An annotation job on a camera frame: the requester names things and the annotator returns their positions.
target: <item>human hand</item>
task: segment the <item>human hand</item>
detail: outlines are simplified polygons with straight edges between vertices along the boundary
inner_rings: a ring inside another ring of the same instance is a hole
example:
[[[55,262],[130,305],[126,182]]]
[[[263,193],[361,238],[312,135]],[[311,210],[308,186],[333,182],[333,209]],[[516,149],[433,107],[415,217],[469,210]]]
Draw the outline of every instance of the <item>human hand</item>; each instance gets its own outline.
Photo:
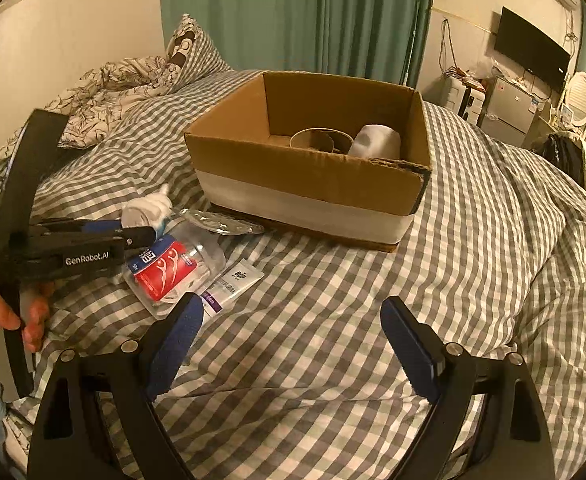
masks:
[[[53,293],[53,284],[39,285],[40,296],[30,304],[28,310],[28,324],[22,331],[22,339],[26,349],[37,352],[41,349],[44,337],[44,323],[48,319],[48,297]],[[22,325],[22,320],[13,312],[0,296],[0,327],[6,330],[17,330]]]

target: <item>wall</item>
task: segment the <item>wall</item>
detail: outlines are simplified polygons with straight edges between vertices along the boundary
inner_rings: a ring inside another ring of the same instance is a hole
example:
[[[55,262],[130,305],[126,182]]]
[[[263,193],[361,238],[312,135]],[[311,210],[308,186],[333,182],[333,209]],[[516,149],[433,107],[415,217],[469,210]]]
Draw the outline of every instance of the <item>wall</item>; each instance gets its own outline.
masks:
[[[163,50],[160,0],[3,0],[0,148],[87,70]]]
[[[524,69],[521,66],[492,49],[495,35],[490,31],[497,31],[503,6],[531,22],[560,45],[564,42],[570,12],[557,0],[433,0],[422,69],[417,83],[417,90],[422,92],[427,101],[438,102],[441,92],[442,78],[438,60],[444,18],[449,20],[455,58],[461,69],[468,70],[479,62],[494,57],[509,75],[522,76]],[[581,9],[573,11],[572,15],[574,33],[579,37],[582,31]],[[564,48],[571,52],[569,42],[564,44]],[[574,71],[579,42],[574,49],[569,73]],[[452,64],[449,52],[447,65]],[[527,88],[531,89],[533,76],[527,73],[525,80]],[[532,89],[541,97],[549,95],[548,85],[539,79]]]

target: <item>red label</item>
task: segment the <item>red label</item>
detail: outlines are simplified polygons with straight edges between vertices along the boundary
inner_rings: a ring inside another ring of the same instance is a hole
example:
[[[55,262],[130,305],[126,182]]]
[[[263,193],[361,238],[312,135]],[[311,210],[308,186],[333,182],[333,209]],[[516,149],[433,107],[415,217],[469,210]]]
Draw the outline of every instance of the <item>red label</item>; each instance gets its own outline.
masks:
[[[184,246],[175,240],[156,260],[137,272],[135,279],[153,301],[158,301],[197,266]]]

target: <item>white tube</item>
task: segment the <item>white tube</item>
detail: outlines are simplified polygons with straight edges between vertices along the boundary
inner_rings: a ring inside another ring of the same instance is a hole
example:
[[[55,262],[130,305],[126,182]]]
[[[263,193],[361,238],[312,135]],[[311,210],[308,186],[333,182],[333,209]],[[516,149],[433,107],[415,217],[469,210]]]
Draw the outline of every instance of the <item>white tube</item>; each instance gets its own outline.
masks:
[[[241,260],[231,270],[218,278],[213,285],[202,292],[204,304],[204,321],[219,314],[225,306],[254,283],[258,282],[264,273],[257,270],[246,260]]]

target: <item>clear plastic container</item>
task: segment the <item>clear plastic container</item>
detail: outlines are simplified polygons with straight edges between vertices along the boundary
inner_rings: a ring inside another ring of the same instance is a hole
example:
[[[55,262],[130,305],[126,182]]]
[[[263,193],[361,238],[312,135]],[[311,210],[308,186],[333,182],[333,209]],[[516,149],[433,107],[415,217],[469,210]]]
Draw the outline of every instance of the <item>clear plastic container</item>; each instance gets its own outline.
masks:
[[[122,272],[148,312],[163,319],[186,292],[205,290],[225,266],[215,235],[183,221],[129,258]]]

